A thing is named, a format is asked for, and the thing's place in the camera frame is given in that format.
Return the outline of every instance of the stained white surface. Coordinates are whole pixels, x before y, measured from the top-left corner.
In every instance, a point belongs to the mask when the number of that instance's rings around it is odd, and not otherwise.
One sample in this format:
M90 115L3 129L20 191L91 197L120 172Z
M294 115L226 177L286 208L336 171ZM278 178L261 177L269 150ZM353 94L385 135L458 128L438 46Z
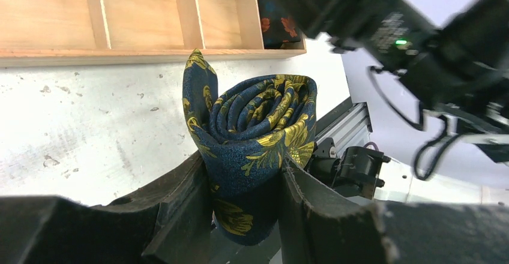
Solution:
M288 60L212 62L220 93L255 76L308 75L320 118L349 96L326 39ZM0 195L107 204L172 170L196 150L182 112L184 64L0 71Z

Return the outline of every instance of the black cable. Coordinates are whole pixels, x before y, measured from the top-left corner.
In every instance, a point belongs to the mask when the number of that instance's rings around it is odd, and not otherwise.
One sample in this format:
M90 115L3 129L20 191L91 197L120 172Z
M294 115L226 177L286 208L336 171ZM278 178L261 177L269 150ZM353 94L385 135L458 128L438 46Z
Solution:
M423 156L423 154L429 148L435 147L435 145L437 145L440 142L442 142L448 136L448 131L447 130L449 129L450 120L446 116L444 116L444 115L441 115L438 119L440 119L440 120L442 120L442 122L444 122L444 127L443 127L442 131L440 132L440 134L435 139L426 142L426 144L424 144L424 146L422 146L417 151L417 153L415 154L415 157L414 157L414 162L412 163L412 167L414 168L414 175L415 175L415 177L417 179L419 179L419 180L422 180L422 181L428 180L428 178L435 171L435 167L430 167L429 169L426 170L424 175L420 175L418 168L419 168L419 163L421 161L421 157Z
M380 149L378 149L378 145L375 142L367 142L364 144L363 148L368 148L369 146L373 146L375 151L380 151Z
M385 96L384 92L382 91L382 89L380 88L380 86L378 85L378 82L376 81L376 77L375 77L375 73L377 72L377 68L375 66L370 66L369 69L368 69L368 77L369 77L369 80L371 81L371 83L373 84L373 87L375 89L375 91L380 95L380 97L382 97L382 99L387 103L387 105L389 105L389 107L391 108L391 110L398 114L398 116L400 116L408 125L410 125L413 129L416 129L416 130L419 130L419 131L424 131L424 112L423 112L423 105L422 103L419 103L419 123L415 123L414 121L410 120L409 118L407 118L403 112L401 112L398 108L396 108L391 100L389 100L389 98L387 98L387 96Z
M459 140L462 136L464 136L464 134L457 134L457 135L454 135L453 137L449 138L437 151L437 153L435 154L435 157L433 157L433 161L431 162L431 165L430 165L430 168L429 170L427 171L425 177L424 177L424 181L426 181L436 170L436 168L438 167L438 164L440 163L440 161L442 160L442 156L444 153L447 152L447 150L449 150L450 147L452 147L452 145L457 141Z

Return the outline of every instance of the wooden shelf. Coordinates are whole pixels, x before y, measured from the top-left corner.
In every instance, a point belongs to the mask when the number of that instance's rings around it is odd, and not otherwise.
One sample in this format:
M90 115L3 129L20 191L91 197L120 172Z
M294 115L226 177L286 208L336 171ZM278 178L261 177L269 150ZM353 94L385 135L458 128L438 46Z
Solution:
M288 58L264 50L257 0L0 0L0 65Z

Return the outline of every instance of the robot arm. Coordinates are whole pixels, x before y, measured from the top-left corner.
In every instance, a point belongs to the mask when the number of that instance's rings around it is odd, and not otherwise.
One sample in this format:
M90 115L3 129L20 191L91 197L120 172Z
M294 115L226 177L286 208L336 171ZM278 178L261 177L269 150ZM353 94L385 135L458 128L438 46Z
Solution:
M331 36L333 52L365 48L380 63L370 67L370 78L381 97L375 74L399 77L420 102L424 115L444 122L440 137L417 153L414 173L427 180L441 155L456 141L476 144L497 163L509 161L509 0L477 0L443 29L431 24L405 0L279 0L306 36ZM458 119L456 134L447 133L451 117ZM418 172L420 155L441 145L424 175Z

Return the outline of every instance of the rolled necktie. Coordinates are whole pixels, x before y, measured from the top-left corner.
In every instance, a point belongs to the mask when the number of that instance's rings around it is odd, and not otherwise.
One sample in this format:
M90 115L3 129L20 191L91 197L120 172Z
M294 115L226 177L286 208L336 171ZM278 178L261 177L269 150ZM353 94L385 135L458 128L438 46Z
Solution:
M206 165L216 226L256 245L277 221L285 157L304 167L314 148L316 84L297 75L255 77L218 97L214 69L199 50L186 63L182 103Z

